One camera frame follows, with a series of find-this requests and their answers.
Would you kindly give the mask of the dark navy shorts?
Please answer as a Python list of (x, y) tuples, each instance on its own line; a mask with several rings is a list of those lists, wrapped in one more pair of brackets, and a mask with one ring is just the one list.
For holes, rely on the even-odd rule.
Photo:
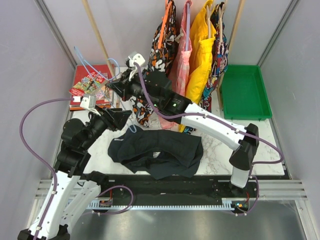
[(127, 130), (114, 138), (107, 150), (113, 162), (136, 173), (147, 172), (161, 180), (172, 175), (191, 178), (204, 155), (202, 138), (171, 130)]

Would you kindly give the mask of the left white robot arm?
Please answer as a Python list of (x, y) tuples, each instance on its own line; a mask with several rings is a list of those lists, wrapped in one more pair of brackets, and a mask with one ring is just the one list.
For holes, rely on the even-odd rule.
[(121, 108), (95, 107), (88, 114), (88, 122), (72, 118), (64, 124), (48, 194), (35, 221), (18, 234), (19, 240), (70, 239), (72, 229), (92, 200), (110, 191), (107, 175), (98, 171), (84, 173), (91, 158), (88, 150), (105, 130), (122, 130), (131, 113)]

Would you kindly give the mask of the blue wire hanger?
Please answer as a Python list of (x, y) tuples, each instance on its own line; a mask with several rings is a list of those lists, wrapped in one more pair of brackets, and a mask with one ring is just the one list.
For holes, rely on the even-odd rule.
[[(73, 48), (74, 48), (75, 54), (76, 54), (77, 57), (79, 58), (81, 64), (84, 66), (84, 68), (85, 68), (85, 70), (87, 71), (87, 73), (89, 74), (89, 76), (92, 77), (92, 74), (91, 74), (91, 72), (88, 70), (87, 66), (89, 66), (92, 70), (95, 71), (95, 73), (96, 73), (96, 78), (97, 78), (98, 76), (101, 76), (101, 77), (104, 79), (104, 82), (103, 82), (103, 83), (100, 83), (100, 85), (99, 85), (99, 86), (97, 87), (97, 89), (96, 89), (98, 92), (99, 92), (100, 89), (103, 87), (103, 85), (105, 85), (105, 84), (107, 84), (107, 83), (109, 83), (109, 82), (115, 81), (115, 79), (117, 78), (117, 76), (120, 75), (120, 73), (121, 73), (121, 71), (120, 71), (120, 66), (119, 66), (118, 62), (117, 62), (114, 58), (108, 58), (108, 57), (107, 57), (106, 60), (107, 60), (107, 61), (111, 60), (112, 62), (115, 63), (115, 66), (116, 66), (116, 68), (118, 69), (118, 74), (116, 74), (115, 76), (113, 76), (113, 77), (111, 77), (111, 78), (107, 78), (107, 77), (105, 77), (102, 73), (100, 73), (96, 68), (94, 68), (87, 60), (84, 59), (84, 57), (82, 56), (80, 50), (79, 50), (76, 46), (74, 46)], [(107, 95), (106, 95), (105, 93), (103, 93), (103, 95), (104, 95), (104, 97), (111, 103), (111, 106), (114, 108), (114, 105), (112, 104), (112, 101), (110, 100), (110, 98), (107, 97)], [(119, 100), (119, 103), (121, 104), (123, 110), (127, 110), (127, 109), (125, 108), (125, 105), (123, 104), (122, 100)], [(136, 128), (136, 126), (133, 124), (133, 121), (131, 120), (131, 117), (129, 117), (128, 120), (129, 120), (130, 123), (131, 123), (131, 125), (129, 125), (128, 123), (126, 123), (126, 125), (128, 126), (128, 129), (129, 129), (132, 133), (136, 133), (136, 132), (137, 132), (137, 128)]]

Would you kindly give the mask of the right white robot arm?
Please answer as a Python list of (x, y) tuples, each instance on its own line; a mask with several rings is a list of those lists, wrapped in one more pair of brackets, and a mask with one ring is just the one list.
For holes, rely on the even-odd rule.
[(130, 74), (127, 71), (117, 80), (107, 83), (107, 87), (124, 101), (131, 97), (147, 101), (167, 121), (200, 130), (227, 145), (232, 150), (229, 191), (235, 197), (242, 196), (247, 191), (251, 164), (259, 146), (259, 128), (252, 123), (236, 125), (201, 108), (174, 92), (171, 81), (163, 72), (151, 72), (146, 78), (138, 74), (130, 77)]

